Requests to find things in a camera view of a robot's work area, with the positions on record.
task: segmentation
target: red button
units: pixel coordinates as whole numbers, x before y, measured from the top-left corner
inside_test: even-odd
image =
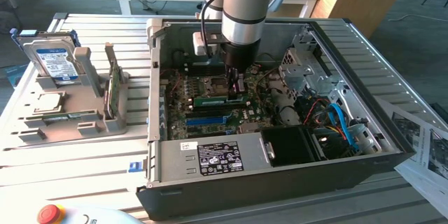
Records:
[[[52,224],[61,214],[61,210],[55,205],[47,205],[41,208],[37,215],[37,222],[40,224]]]

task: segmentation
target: motherboard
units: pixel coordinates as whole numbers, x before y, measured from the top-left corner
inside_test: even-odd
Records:
[[[171,74],[161,75],[161,84],[167,85],[167,139],[252,133],[272,126],[272,118],[265,111],[272,101],[263,93],[264,82],[259,81],[267,72],[261,66],[247,70],[244,81],[240,77],[241,92],[233,100],[228,100],[227,79],[220,74],[223,67],[201,69],[168,70]]]

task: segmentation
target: metal table slots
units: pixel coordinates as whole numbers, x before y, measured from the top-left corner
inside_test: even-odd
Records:
[[[81,45],[92,50],[92,64],[99,73],[108,71],[104,43],[115,44],[119,63],[131,74],[129,130],[124,136],[87,141],[31,146],[3,142],[1,198],[29,193],[60,204],[88,204],[120,209],[143,222],[152,223],[135,193],[127,190],[143,175],[125,172],[129,161],[141,160],[148,151],[148,18],[151,16],[69,14],[65,19],[53,19],[48,31],[77,31]],[[353,25],[341,19],[311,20],[320,24],[372,94],[416,114],[427,122],[448,129],[380,53],[353,29]],[[39,88],[35,85],[35,77],[36,71],[29,65],[0,117],[1,129],[8,126],[8,119],[16,116],[17,108],[24,106],[32,90]],[[239,218],[236,221],[244,223],[291,223],[292,220],[296,223],[357,223],[361,219],[363,222],[372,223],[387,223],[392,219],[395,223],[448,223],[396,172],[377,174],[348,190],[225,210],[165,223],[233,223],[235,219],[227,221],[229,218]]]

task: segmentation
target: emergency stop button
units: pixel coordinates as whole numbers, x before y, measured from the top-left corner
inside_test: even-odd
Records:
[[[47,205],[37,214],[37,222],[40,224],[56,224],[64,218],[64,208],[56,205]]]

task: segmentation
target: power supply label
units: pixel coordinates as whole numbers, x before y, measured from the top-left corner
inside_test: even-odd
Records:
[[[68,60],[68,52],[64,48],[37,49],[36,53],[49,76],[60,81],[69,81],[77,78],[73,63]]]
[[[237,142],[197,145],[197,155],[204,176],[244,170]]]

